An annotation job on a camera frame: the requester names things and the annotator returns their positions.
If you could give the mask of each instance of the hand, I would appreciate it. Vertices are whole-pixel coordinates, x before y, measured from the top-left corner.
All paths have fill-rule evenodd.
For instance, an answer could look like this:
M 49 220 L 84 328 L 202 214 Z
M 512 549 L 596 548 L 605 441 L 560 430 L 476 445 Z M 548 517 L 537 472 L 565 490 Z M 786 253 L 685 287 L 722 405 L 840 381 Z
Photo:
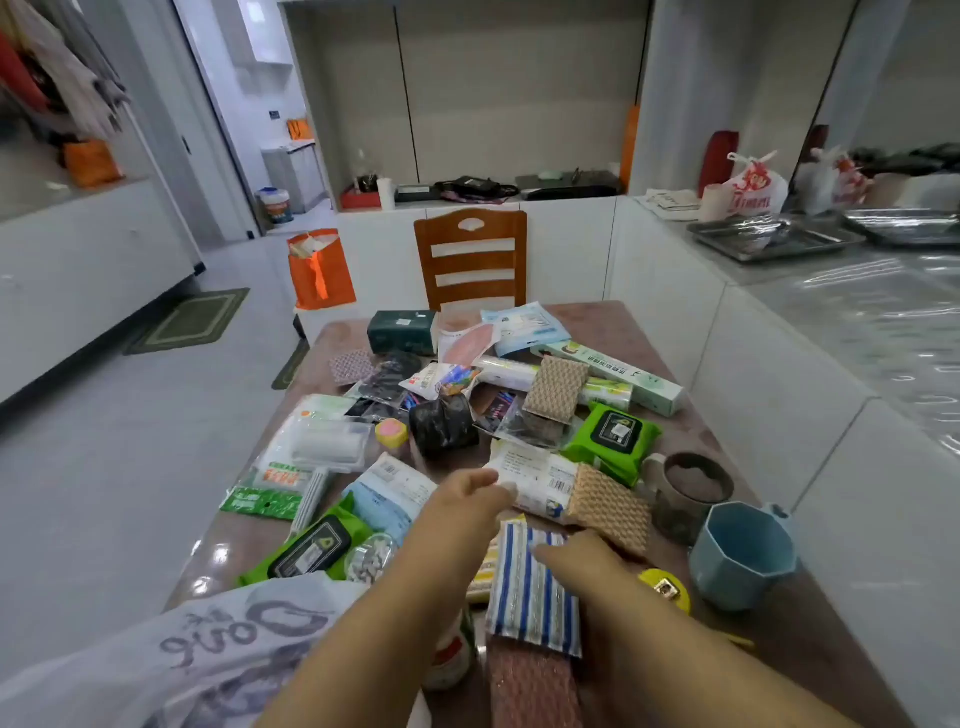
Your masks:
M 451 473 L 423 506 L 385 574 L 406 570 L 444 617 L 449 613 L 448 621 L 463 607 L 467 588 L 499 532 L 497 515 L 516 500 L 516 486 L 493 485 L 497 478 L 489 468 Z
M 594 531 L 575 533 L 564 546 L 536 546 L 534 558 L 553 571 L 564 589 L 586 602 L 606 594 L 628 574 L 620 557 Z

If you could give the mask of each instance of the green floor mat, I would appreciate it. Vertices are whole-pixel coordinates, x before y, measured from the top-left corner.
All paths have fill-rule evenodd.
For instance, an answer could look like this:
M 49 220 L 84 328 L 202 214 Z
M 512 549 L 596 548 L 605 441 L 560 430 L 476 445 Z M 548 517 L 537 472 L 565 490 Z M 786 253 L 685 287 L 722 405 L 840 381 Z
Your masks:
M 307 344 L 303 339 L 300 339 L 300 342 L 297 344 L 297 349 L 294 351 L 293 356 L 291 356 L 287 363 L 283 366 L 283 369 L 274 383 L 271 384 L 271 389 L 286 389 L 293 382 L 294 377 L 297 375 L 297 369 L 300 368 L 300 364 L 303 363 L 303 358 L 307 356 L 310 351 L 310 345 Z
M 181 301 L 163 321 L 133 342 L 125 355 L 212 344 L 223 336 L 250 288 L 209 291 Z

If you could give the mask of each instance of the wooden chair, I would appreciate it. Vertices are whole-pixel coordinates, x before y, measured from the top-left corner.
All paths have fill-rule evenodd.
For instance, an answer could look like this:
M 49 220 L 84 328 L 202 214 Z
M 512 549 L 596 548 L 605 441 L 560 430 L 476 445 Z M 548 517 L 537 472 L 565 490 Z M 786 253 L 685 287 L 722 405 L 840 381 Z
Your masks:
M 467 220 L 479 221 L 466 223 Z M 442 217 L 414 222 L 420 266 L 426 284 L 430 309 L 441 310 L 444 303 L 510 297 L 514 305 L 527 303 L 527 213 L 496 211 L 477 207 L 460 209 Z M 513 238 L 511 251 L 464 252 L 435 255 L 434 246 L 446 243 L 469 243 L 481 240 Z M 476 271 L 514 271 L 510 279 L 473 280 L 452 285 L 438 285 L 437 276 Z

